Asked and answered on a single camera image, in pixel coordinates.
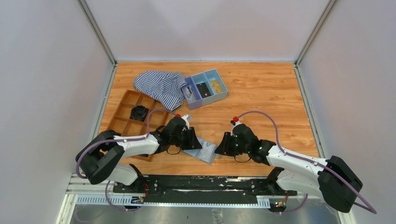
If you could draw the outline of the grey card holder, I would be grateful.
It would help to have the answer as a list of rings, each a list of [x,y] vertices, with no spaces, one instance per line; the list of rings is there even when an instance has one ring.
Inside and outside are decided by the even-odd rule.
[[[215,150],[218,147],[217,145],[202,138],[198,138],[198,141],[201,144],[202,149],[183,150],[183,153],[207,164],[212,164],[214,159],[221,157],[220,154],[215,153]]]

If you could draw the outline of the blue three-compartment box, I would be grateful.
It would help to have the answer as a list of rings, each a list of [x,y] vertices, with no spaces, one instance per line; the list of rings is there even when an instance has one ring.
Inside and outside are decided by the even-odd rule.
[[[224,100],[228,89],[216,69],[207,70],[185,78],[181,87],[190,110]]]

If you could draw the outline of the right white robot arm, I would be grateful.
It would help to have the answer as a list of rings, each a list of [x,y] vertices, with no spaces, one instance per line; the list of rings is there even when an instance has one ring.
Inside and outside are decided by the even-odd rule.
[[[273,141],[259,139],[245,124],[232,125],[215,153],[231,157],[246,153],[254,162],[274,167],[270,177],[281,189],[320,197],[343,213],[351,210],[363,184],[343,159],[316,158],[280,149]]]

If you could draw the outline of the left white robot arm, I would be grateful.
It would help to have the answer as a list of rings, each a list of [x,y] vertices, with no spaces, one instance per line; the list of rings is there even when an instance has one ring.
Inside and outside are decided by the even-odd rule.
[[[188,116],[175,116],[165,126],[146,135],[119,136],[113,130],[103,131],[76,156],[76,172],[95,185],[104,181],[131,185],[138,178],[138,169],[120,161],[136,155],[165,152],[170,146],[180,150],[202,149]]]

